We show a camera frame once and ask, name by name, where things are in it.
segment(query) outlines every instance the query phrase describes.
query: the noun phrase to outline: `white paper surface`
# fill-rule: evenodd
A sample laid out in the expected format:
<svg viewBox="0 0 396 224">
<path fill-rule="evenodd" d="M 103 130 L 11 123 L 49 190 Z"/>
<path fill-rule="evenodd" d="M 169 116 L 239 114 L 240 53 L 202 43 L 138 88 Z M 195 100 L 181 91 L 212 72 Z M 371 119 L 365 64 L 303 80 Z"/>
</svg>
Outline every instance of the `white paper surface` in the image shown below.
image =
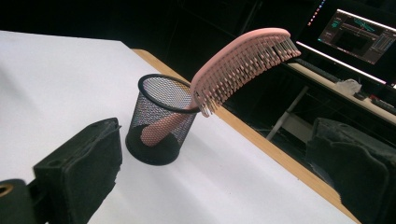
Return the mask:
<svg viewBox="0 0 396 224">
<path fill-rule="evenodd" d="M 123 164 L 90 223 L 352 223 L 221 119 L 197 115 L 176 161 L 125 147 L 137 82 L 158 73 L 119 41 L 0 32 L 0 180 L 101 119 L 118 118 Z"/>
</svg>

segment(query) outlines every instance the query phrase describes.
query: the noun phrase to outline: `comb teeth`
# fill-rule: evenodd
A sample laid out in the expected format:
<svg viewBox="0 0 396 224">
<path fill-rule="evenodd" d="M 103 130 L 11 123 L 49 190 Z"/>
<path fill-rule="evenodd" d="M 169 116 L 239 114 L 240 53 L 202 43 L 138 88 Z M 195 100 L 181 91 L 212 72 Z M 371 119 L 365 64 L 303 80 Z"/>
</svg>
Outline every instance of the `comb teeth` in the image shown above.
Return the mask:
<svg viewBox="0 0 396 224">
<path fill-rule="evenodd" d="M 276 30 L 276 34 L 265 32 L 264 35 L 236 38 L 194 76 L 191 95 L 205 117 L 255 76 L 301 54 L 287 31 L 276 28 L 259 31 L 265 30 Z"/>
</svg>

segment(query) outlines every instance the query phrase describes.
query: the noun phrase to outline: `computer monitor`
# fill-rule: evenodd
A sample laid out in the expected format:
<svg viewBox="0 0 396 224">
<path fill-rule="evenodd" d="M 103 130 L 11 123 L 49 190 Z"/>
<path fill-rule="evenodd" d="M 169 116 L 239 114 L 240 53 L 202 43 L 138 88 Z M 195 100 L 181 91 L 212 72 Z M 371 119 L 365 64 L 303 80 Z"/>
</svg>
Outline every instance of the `computer monitor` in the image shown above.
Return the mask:
<svg viewBox="0 0 396 224">
<path fill-rule="evenodd" d="M 371 2 L 321 0 L 296 43 L 307 61 L 335 76 L 396 90 L 396 4 Z"/>
</svg>

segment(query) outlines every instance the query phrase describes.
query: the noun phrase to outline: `white tabletop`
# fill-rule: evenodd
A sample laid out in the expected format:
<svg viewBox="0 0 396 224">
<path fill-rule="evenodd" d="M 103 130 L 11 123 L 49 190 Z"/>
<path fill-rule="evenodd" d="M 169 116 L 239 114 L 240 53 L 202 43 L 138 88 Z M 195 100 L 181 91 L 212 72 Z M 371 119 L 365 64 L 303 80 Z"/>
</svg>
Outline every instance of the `white tabletop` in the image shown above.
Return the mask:
<svg viewBox="0 0 396 224">
<path fill-rule="evenodd" d="M 123 164 L 90 223 L 352 223 L 216 116 L 196 117 L 173 163 L 136 160 L 124 139 L 150 73 L 119 41 L 0 31 L 0 180 L 29 183 L 51 151 L 115 117 Z"/>
</svg>

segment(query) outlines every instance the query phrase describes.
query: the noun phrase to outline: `pencil holder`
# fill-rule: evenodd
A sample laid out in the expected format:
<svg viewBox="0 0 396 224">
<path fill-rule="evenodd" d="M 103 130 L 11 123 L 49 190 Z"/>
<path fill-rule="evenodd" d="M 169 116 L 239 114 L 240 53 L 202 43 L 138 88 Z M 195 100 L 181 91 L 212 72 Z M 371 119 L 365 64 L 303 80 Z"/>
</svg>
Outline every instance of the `pencil holder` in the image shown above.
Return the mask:
<svg viewBox="0 0 396 224">
<path fill-rule="evenodd" d="M 186 109 L 191 102 L 190 84 L 165 75 L 146 75 L 138 82 L 139 95 L 131 125 L 126 136 L 129 152 L 138 160 L 151 165 L 165 165 L 174 161 L 190 130 L 199 108 Z M 177 125 L 167 119 L 181 116 Z M 156 125 L 158 131 L 175 126 L 158 144 L 148 146 L 141 135 L 145 128 Z"/>
</svg>

